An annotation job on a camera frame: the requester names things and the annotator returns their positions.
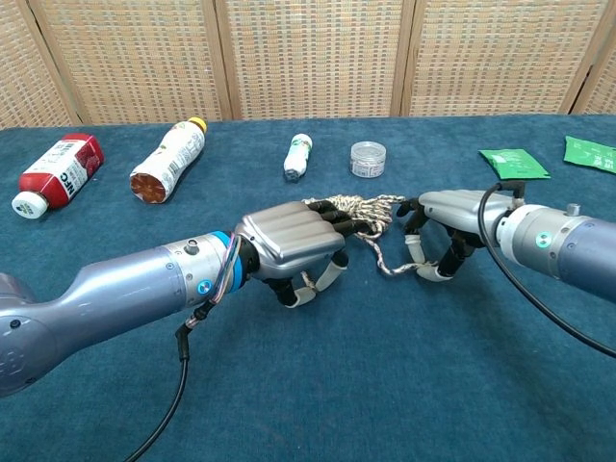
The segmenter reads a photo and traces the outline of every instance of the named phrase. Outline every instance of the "small white bottle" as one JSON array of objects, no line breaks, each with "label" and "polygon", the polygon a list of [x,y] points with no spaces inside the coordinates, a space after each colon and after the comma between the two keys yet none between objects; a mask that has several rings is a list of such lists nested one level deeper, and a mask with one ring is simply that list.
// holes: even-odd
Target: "small white bottle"
[{"label": "small white bottle", "polygon": [[130,174],[131,190],[143,202],[165,202],[205,144],[206,123],[191,117],[173,125],[159,146]]},{"label": "small white bottle", "polygon": [[308,135],[300,133],[293,137],[283,166],[287,181],[296,182],[306,172],[310,151],[312,140]]}]

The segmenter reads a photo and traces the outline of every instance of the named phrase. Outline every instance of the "woven screen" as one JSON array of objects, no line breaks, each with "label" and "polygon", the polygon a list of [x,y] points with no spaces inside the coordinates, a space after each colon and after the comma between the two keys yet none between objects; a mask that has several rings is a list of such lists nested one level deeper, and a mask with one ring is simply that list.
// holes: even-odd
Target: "woven screen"
[{"label": "woven screen", "polygon": [[607,64],[584,111],[588,114],[616,114],[616,47],[608,55]]},{"label": "woven screen", "polygon": [[412,116],[557,112],[607,0],[425,3]]},{"label": "woven screen", "polygon": [[92,123],[220,119],[200,0],[39,3]]},{"label": "woven screen", "polygon": [[230,0],[243,118],[387,116],[401,0]]},{"label": "woven screen", "polygon": [[0,3],[0,59],[0,128],[70,124],[58,89],[13,1]]}]

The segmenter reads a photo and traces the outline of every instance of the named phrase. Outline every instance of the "yellow bottle cap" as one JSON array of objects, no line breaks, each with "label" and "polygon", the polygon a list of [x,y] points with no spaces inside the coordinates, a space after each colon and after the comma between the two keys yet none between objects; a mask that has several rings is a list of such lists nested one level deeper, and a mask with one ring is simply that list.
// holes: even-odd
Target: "yellow bottle cap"
[{"label": "yellow bottle cap", "polygon": [[202,118],[191,117],[189,118],[189,122],[196,123],[199,127],[201,127],[201,130],[203,130],[203,133],[205,133],[205,131],[208,129],[207,123],[205,123],[205,121]]}]

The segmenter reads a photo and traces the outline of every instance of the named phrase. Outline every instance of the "blue ring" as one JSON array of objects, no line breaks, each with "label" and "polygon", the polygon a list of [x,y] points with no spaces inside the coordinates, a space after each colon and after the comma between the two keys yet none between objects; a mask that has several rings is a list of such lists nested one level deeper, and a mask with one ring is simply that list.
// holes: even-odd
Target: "blue ring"
[{"label": "blue ring", "polygon": [[[229,245],[230,239],[222,231],[214,231],[213,233],[210,233],[210,234],[212,236],[216,236],[217,238],[219,238],[225,247]],[[237,291],[240,288],[240,284],[242,284],[242,260],[238,258],[235,261],[235,265],[233,266],[233,286],[231,287],[229,294]]]}]

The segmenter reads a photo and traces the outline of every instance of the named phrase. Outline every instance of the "red bottle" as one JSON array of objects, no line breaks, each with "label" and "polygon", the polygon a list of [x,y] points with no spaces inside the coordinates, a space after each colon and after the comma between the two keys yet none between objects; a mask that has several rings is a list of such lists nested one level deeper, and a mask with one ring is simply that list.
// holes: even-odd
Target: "red bottle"
[{"label": "red bottle", "polygon": [[63,207],[104,161],[95,137],[65,135],[21,174],[13,209],[25,218],[39,218],[48,208]]}]

